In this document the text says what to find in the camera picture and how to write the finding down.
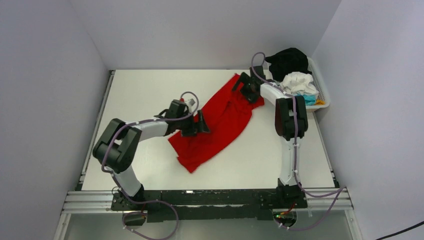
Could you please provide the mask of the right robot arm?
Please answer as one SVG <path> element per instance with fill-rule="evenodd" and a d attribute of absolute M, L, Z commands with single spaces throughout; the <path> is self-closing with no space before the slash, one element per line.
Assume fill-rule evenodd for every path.
<path fill-rule="evenodd" d="M 305 100 L 302 96 L 285 92 L 275 81 L 264 79 L 262 66 L 251 67 L 249 71 L 250 74 L 240 74 L 232 91 L 239 91 L 251 104 L 263 98 L 274 106 L 274 128 L 282 143 L 275 200 L 280 207 L 287 208 L 294 201 L 304 198 L 298 186 L 297 164 L 300 144 L 309 127 Z"/>

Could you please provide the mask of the red t shirt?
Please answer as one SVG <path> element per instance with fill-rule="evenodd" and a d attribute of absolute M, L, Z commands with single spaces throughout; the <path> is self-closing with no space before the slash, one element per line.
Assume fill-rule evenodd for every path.
<path fill-rule="evenodd" d="M 209 133 L 198 133 L 196 136 L 176 133 L 168 139 L 177 154 L 178 162 L 189 173 L 193 173 L 201 164 L 236 140 L 251 120 L 253 110 L 265 104 L 262 97 L 255 103 L 246 100 L 240 92 L 243 83 L 232 90 L 243 77 L 248 75 L 244 72 L 235 74 L 202 107 Z"/>

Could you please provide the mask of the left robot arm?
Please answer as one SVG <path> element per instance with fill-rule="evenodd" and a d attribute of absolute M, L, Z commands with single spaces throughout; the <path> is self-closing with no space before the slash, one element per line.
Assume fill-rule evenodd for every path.
<path fill-rule="evenodd" d="M 144 140 L 166 137 L 180 131 L 182 137 L 210 133 L 203 112 L 194 99 L 174 99 L 168 108 L 153 118 L 137 122 L 112 119 L 94 145 L 92 155 L 101 170 L 112 176 L 119 191 L 125 195 L 124 204 L 131 210 L 144 203 L 144 186 L 132 168 L 138 145 Z"/>

